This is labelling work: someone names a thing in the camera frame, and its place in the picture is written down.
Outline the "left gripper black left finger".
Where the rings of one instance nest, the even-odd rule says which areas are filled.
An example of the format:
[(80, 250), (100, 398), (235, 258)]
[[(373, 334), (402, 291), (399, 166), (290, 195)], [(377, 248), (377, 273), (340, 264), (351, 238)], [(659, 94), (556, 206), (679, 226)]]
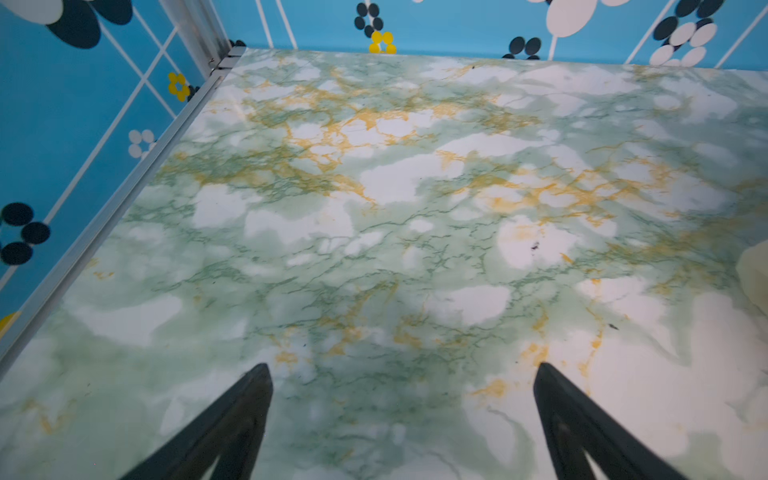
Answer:
[(127, 472), (126, 479), (249, 479), (264, 437), (273, 395), (260, 363), (171, 440)]

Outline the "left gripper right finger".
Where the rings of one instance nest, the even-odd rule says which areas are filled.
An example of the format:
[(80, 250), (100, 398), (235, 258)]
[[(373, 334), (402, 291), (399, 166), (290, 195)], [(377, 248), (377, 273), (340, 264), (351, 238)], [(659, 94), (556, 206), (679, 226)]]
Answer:
[(593, 479), (594, 460), (609, 479), (682, 479), (549, 363), (537, 370), (533, 393), (559, 479)]

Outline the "translucent printed plastic bag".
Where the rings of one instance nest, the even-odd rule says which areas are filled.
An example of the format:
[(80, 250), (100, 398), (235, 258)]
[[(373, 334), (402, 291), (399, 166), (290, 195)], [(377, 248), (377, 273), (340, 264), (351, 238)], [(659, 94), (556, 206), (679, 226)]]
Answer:
[(768, 314), (768, 241), (747, 248), (736, 265), (737, 275), (746, 297)]

